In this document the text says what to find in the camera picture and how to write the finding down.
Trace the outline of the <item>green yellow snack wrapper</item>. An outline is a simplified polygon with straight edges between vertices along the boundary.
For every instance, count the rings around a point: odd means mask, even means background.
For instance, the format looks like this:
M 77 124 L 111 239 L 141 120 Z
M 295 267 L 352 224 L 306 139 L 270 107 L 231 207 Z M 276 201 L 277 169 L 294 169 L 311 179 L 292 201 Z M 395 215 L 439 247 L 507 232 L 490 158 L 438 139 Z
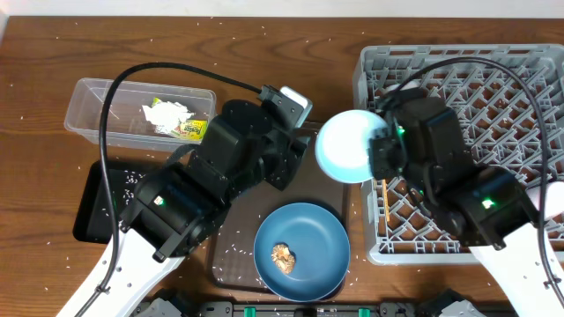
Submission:
M 187 121 L 181 123 L 177 128 L 171 130 L 168 133 L 158 133 L 162 135 L 171 136 L 185 141 L 201 141 L 204 137 L 204 133 L 207 129 L 208 121 L 196 119 L 196 114 L 188 119 Z

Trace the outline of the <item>light blue rice bowl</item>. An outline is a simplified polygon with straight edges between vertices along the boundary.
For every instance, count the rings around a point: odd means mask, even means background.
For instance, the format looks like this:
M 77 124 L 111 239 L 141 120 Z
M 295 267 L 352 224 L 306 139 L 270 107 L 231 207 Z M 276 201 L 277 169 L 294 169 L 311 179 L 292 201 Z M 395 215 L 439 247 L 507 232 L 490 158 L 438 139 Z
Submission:
M 348 110 L 331 117 L 317 135 L 315 158 L 322 171 L 345 184 L 371 180 L 370 140 L 384 137 L 388 124 L 367 110 Z

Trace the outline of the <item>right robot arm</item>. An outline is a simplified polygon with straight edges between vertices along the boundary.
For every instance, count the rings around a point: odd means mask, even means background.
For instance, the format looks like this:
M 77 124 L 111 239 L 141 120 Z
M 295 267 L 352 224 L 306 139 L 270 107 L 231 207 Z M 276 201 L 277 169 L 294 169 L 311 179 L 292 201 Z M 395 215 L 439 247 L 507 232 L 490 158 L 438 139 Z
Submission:
M 419 209 L 469 248 L 520 316 L 563 314 L 563 269 L 544 231 L 543 195 L 530 198 L 506 169 L 476 163 L 456 112 L 419 89 L 376 103 L 386 131 L 370 140 L 375 179 L 400 176 Z

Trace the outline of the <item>pink cup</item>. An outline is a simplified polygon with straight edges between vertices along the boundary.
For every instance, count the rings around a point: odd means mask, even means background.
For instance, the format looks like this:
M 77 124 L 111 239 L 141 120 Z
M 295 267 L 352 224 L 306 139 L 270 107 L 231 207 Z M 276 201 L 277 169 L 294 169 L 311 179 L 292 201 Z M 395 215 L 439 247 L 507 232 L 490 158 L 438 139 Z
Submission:
M 539 209 L 540 187 L 526 190 L 526 194 Z M 555 181 L 547 184 L 545 192 L 545 215 L 544 219 L 549 220 L 563 213 L 564 203 L 564 182 Z

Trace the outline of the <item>white tissue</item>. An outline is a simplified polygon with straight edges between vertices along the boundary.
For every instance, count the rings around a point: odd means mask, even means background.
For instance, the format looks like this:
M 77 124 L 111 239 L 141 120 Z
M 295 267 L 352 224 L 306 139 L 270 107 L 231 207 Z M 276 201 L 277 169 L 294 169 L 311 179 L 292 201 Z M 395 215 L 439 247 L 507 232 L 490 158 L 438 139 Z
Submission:
M 195 115 L 179 102 L 162 101 L 158 98 L 155 98 L 150 106 L 143 105 L 142 110 L 145 119 L 155 126 L 158 133 L 168 133 Z

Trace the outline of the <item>blue plate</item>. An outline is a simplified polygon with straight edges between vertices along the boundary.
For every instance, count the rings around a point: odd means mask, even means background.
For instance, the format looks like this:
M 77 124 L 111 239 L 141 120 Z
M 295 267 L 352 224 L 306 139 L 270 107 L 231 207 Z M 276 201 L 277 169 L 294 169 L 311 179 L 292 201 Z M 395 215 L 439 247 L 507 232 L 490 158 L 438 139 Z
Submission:
M 271 258 L 276 245 L 288 247 L 295 258 L 288 274 Z M 312 302 L 328 298 L 343 283 L 351 247 L 344 226 L 329 210 L 290 203 L 261 223 L 253 254 L 256 271 L 270 291 L 284 299 Z

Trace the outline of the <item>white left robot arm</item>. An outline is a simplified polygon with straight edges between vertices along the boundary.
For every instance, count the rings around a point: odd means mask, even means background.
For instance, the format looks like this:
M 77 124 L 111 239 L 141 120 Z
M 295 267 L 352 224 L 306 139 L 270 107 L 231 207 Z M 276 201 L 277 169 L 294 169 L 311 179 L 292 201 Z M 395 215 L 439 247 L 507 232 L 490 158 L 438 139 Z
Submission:
M 266 85 L 257 106 L 229 100 L 200 144 L 179 147 L 137 185 L 102 257 L 62 316 L 128 316 L 160 280 L 224 223 L 231 203 L 267 181 L 284 190 L 308 137 L 295 135 L 313 104 Z

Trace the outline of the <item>brown mushroom food scrap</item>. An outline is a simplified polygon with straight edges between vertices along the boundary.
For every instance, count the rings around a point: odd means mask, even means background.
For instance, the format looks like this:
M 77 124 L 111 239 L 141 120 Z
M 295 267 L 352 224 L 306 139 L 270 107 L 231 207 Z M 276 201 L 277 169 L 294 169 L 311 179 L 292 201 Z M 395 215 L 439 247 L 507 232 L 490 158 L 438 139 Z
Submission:
M 289 275 L 295 266 L 296 260 L 286 244 L 277 244 L 271 252 L 271 259 L 277 268 L 285 275 Z

